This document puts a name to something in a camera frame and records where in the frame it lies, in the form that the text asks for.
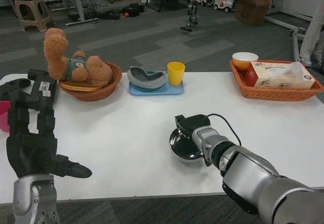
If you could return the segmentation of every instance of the white pants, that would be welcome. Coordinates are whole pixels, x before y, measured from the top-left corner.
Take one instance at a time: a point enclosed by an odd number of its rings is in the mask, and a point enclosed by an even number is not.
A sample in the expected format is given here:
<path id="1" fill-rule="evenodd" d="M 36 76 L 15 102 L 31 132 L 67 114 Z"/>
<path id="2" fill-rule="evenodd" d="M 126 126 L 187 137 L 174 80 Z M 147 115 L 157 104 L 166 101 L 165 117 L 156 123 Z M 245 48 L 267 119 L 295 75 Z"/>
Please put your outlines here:
<path id="1" fill-rule="evenodd" d="M 324 26 L 324 0 L 317 5 L 315 15 L 308 27 L 305 38 L 300 49 L 300 57 L 321 60 L 324 48 L 324 36 L 321 36 L 321 29 Z"/>

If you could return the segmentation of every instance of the table surface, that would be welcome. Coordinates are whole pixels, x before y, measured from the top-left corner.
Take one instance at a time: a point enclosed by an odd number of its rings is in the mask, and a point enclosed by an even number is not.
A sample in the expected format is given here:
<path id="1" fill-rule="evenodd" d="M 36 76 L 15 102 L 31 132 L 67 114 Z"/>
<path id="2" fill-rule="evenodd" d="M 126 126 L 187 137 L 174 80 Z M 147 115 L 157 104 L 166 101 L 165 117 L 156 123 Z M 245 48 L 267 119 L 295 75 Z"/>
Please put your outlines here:
<path id="1" fill-rule="evenodd" d="M 0 84 L 26 74 L 4 77 Z M 184 75 L 178 96 L 132 96 L 125 74 L 116 91 L 98 102 L 82 102 L 60 90 L 54 104 L 58 154 L 87 166 L 87 179 L 55 176 L 58 200 L 220 194 L 218 170 L 200 161 L 180 162 L 169 148 L 180 114 L 218 113 L 227 118 L 242 145 L 270 161 L 280 174 L 310 187 L 323 187 L 324 105 L 244 98 L 230 72 Z M 31 111 L 31 132 L 36 132 Z M 225 122 L 211 118 L 221 135 L 236 143 Z M 13 200 L 17 176 L 6 154 L 8 133 L 0 131 L 0 203 Z"/>

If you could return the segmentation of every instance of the person's leg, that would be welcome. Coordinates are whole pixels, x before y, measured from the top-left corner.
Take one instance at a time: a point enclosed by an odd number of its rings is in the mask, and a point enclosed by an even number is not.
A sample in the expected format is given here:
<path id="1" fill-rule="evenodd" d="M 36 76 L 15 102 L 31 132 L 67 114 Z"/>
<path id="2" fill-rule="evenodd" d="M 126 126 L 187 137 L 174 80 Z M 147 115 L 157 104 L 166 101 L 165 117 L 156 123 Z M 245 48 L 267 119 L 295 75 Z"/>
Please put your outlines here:
<path id="1" fill-rule="evenodd" d="M 322 36 L 315 46 L 312 58 L 321 66 L 322 65 L 322 53 L 324 50 L 324 37 Z"/>
<path id="2" fill-rule="evenodd" d="M 304 61 L 305 64 L 307 60 L 304 59 L 308 59 L 310 61 L 310 56 L 313 54 L 316 43 L 320 37 L 320 31 L 323 26 L 324 26 L 324 0 L 322 0 L 317 5 L 315 15 L 308 27 L 302 47 L 300 49 L 300 57 L 302 62 Z"/>

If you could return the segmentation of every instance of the gray carpet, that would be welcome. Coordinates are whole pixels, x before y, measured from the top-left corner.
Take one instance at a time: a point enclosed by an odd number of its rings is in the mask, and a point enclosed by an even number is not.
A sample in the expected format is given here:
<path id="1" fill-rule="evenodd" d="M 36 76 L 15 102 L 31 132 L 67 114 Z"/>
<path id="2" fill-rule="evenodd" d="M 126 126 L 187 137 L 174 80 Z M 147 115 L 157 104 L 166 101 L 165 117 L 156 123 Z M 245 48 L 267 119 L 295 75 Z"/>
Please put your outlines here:
<path id="1" fill-rule="evenodd" d="M 99 6 L 100 10 L 121 8 L 133 1 Z M 84 50 L 116 63 L 123 71 L 130 66 L 166 70 L 170 61 L 182 61 L 187 71 L 230 71 L 235 52 L 248 51 L 262 60 L 291 61 L 292 38 L 288 29 L 266 22 L 250 27 L 234 19 L 233 13 L 199 7 L 199 24 L 193 33 L 179 29 L 186 23 L 186 10 L 146 8 L 135 18 L 101 21 L 65 27 L 65 12 L 53 13 L 56 27 L 64 29 L 69 41 L 67 56 Z M 287 15 L 272 15 L 296 26 L 308 23 Z M 46 69 L 44 34 L 36 29 L 20 31 L 11 11 L 0 11 L 0 78 L 26 73 L 29 68 Z M 322 83 L 324 76 L 311 73 Z M 13 223 L 11 206 L 0 207 L 0 224 Z M 257 216 L 240 210 L 227 196 L 114 200 L 58 203 L 62 223 L 261 223 Z"/>

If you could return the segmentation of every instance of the wicker basket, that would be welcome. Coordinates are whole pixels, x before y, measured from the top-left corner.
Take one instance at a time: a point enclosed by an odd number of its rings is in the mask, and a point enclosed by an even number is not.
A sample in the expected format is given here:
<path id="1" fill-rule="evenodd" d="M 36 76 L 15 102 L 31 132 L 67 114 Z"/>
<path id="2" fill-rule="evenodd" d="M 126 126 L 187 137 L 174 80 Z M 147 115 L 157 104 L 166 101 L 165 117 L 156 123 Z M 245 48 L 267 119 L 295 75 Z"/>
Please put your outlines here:
<path id="1" fill-rule="evenodd" d="M 260 61 L 269 63 L 289 64 L 289 61 Z M 230 62 L 234 77 L 242 95 L 248 99 L 264 99 L 273 101 L 302 101 L 324 92 L 324 87 L 315 79 L 310 89 L 281 89 L 281 88 L 257 88 L 247 86 L 245 83 L 246 70 L 237 69 Z"/>
<path id="2" fill-rule="evenodd" d="M 60 82 L 61 89 L 66 93 L 75 96 L 77 99 L 87 102 L 99 101 L 108 97 L 115 91 L 116 86 L 120 82 L 123 73 L 117 65 L 112 63 L 106 64 L 112 69 L 112 79 L 110 80 L 108 86 L 94 92 L 77 92 L 63 88 Z"/>

